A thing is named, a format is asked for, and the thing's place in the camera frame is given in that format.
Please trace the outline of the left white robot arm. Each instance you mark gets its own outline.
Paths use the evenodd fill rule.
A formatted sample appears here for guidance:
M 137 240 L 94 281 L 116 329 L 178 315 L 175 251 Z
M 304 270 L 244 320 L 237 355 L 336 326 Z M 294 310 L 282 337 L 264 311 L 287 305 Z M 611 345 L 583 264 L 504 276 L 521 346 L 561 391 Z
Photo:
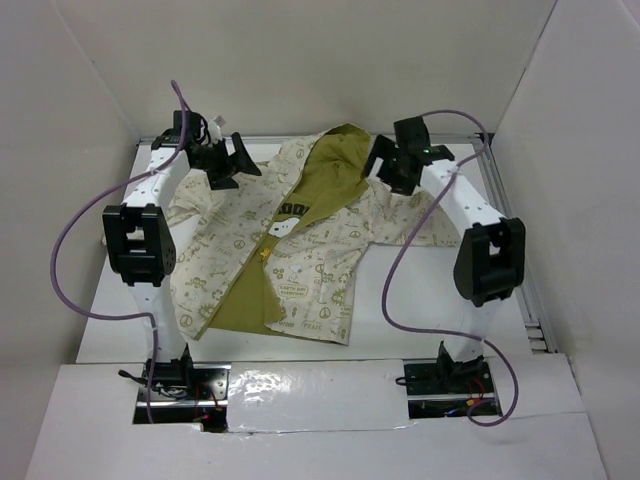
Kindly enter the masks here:
M 224 138 L 211 132 L 200 114 L 176 111 L 172 127 L 152 143 L 137 185 L 121 204 L 102 213 L 111 269 L 129 288 L 146 329 L 149 353 L 141 380 L 176 399 L 193 394 L 198 376 L 172 304 L 170 276 L 177 249 L 165 213 L 193 170 L 204 172 L 212 190 L 237 188 L 234 177 L 239 173 L 260 173 L 239 133 Z

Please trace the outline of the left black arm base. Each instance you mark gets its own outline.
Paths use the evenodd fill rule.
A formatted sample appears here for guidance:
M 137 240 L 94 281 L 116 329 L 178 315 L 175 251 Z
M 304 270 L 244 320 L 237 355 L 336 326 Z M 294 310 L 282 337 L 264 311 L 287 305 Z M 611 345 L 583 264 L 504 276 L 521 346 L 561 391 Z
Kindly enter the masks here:
M 138 387 L 135 425 L 193 424 L 208 433 L 228 428 L 229 364 L 176 362 L 159 364 L 152 382 L 147 370 L 133 374 L 121 369 L 118 375 Z

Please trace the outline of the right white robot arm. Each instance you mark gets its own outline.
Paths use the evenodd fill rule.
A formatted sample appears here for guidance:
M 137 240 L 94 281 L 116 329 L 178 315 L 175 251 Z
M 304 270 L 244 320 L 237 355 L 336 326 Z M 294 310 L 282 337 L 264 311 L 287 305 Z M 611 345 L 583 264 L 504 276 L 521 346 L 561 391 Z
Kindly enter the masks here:
M 453 282 L 465 300 L 463 322 L 443 336 L 436 358 L 435 380 L 448 392 L 460 391 L 477 376 L 484 363 L 485 340 L 501 308 L 524 280 L 526 227 L 489 205 L 466 180 L 444 145 L 434 145 L 423 118 L 394 124 L 394 138 L 375 138 L 363 169 L 392 192 L 408 196 L 422 187 L 433 205 L 418 221 L 423 226 L 437 209 L 449 217 L 460 236 Z

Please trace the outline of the cream printed hooded jacket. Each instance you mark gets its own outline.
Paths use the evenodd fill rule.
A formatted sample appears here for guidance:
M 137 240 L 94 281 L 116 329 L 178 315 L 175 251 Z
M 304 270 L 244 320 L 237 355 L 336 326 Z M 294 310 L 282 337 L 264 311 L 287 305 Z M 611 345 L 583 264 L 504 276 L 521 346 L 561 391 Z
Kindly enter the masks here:
M 427 213 L 430 194 L 397 195 L 363 176 L 369 144 L 344 124 L 285 141 L 232 190 L 213 191 L 202 174 L 181 182 L 167 220 L 197 219 L 171 276 L 183 334 L 217 328 L 344 345 L 369 245 L 457 244 L 449 217 Z

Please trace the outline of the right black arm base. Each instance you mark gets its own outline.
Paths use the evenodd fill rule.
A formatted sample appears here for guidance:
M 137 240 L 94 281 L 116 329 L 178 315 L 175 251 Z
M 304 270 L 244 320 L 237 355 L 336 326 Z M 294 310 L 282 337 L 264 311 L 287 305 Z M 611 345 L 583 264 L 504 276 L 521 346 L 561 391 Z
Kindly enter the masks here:
M 502 415 L 484 356 L 454 361 L 444 343 L 435 360 L 405 362 L 395 384 L 405 390 L 410 419 Z

